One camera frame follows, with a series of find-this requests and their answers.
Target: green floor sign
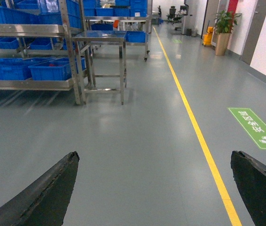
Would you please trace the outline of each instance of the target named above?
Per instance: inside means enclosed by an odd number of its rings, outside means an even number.
[[[172,41],[173,41],[173,43],[182,44],[182,41],[181,40],[178,40],[178,39],[173,39]]]
[[[266,124],[249,108],[229,108],[253,141],[261,149],[266,149]]]

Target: red object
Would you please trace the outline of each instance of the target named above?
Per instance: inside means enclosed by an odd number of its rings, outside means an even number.
[[[238,0],[230,0],[227,12],[233,11],[235,13]]]
[[[113,27],[114,28],[118,28],[118,23],[119,23],[119,20],[115,20],[114,23],[113,23]]]

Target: door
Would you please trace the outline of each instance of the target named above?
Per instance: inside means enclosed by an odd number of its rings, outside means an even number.
[[[210,27],[214,26],[214,21],[215,21],[216,13],[218,10],[218,5],[219,5],[219,0],[208,0],[207,1],[201,38],[203,38],[203,34],[206,34],[208,21],[210,21],[209,23]]]
[[[266,0],[258,0],[241,60],[250,65],[266,17]]]

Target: yellow floor line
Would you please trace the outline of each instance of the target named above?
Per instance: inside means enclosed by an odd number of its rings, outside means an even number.
[[[161,49],[162,49],[162,51],[164,53],[164,56],[166,58],[166,61],[167,61],[168,65],[170,67],[170,70],[171,70],[172,75],[174,77],[174,80],[176,82],[177,88],[178,88],[178,90],[180,92],[181,98],[182,98],[183,103],[184,103],[184,105],[186,107],[186,110],[188,112],[189,118],[190,118],[190,120],[191,120],[191,122],[193,124],[193,127],[195,129],[196,135],[197,135],[197,137],[199,139],[200,145],[202,147],[202,150],[203,150],[204,155],[206,157],[207,163],[209,165],[209,168],[211,170],[211,173],[213,175],[213,178],[214,178],[214,180],[216,182],[216,185],[218,187],[219,193],[221,195],[222,201],[223,201],[224,206],[226,208],[226,211],[228,213],[228,216],[229,216],[229,219],[231,221],[231,224],[232,224],[232,226],[242,226],[241,221],[240,221],[240,219],[239,219],[239,217],[238,217],[238,215],[236,213],[235,207],[233,206],[233,203],[232,203],[232,201],[230,199],[230,196],[228,194],[228,191],[227,191],[227,189],[225,187],[225,184],[223,182],[223,179],[222,179],[222,177],[221,177],[221,175],[219,173],[219,170],[217,168],[217,165],[214,162],[214,159],[213,159],[213,157],[211,155],[211,152],[209,151],[209,148],[207,146],[207,143],[206,143],[206,141],[205,141],[205,139],[203,137],[203,134],[202,134],[202,132],[200,130],[200,127],[199,127],[199,125],[198,125],[198,123],[196,121],[196,118],[195,118],[195,116],[194,116],[194,114],[193,114],[193,112],[192,112],[192,110],[190,108],[190,105],[188,103],[188,100],[187,100],[187,98],[186,98],[186,96],[185,96],[185,94],[183,92],[183,89],[182,89],[182,87],[181,87],[181,85],[179,83],[179,80],[177,78],[177,75],[176,75],[176,73],[175,73],[175,71],[174,71],[174,69],[172,67],[172,64],[170,62],[170,59],[167,56],[167,53],[166,53],[166,51],[165,51],[165,49],[163,47],[163,44],[162,44],[162,42],[161,42],[161,40],[159,38],[159,35],[158,35],[155,27],[154,27],[154,31],[155,31],[155,33],[157,35],[157,38],[158,38],[158,41],[160,43]]]

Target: plant pot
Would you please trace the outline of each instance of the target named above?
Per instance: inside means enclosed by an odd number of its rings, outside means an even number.
[[[216,55],[217,56],[225,55],[230,35],[231,35],[231,33],[220,33],[218,35],[218,42],[217,42],[217,46],[216,46]]]

